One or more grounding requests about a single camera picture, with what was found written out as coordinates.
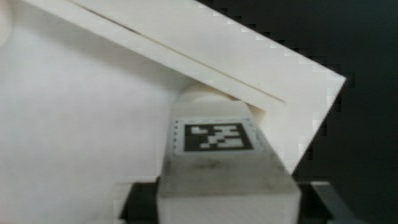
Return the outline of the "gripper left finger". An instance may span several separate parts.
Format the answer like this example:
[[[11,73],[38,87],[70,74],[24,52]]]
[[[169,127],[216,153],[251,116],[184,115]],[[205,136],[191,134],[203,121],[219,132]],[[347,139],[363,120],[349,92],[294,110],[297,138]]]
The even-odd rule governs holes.
[[[123,204],[123,224],[161,224],[157,207],[159,181],[136,182]]]

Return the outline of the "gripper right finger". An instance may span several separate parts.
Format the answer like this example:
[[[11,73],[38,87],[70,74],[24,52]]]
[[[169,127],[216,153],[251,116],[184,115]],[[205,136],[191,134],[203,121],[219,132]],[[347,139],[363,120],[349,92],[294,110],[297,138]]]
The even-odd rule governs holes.
[[[360,219],[329,182],[301,182],[297,224],[360,224]]]

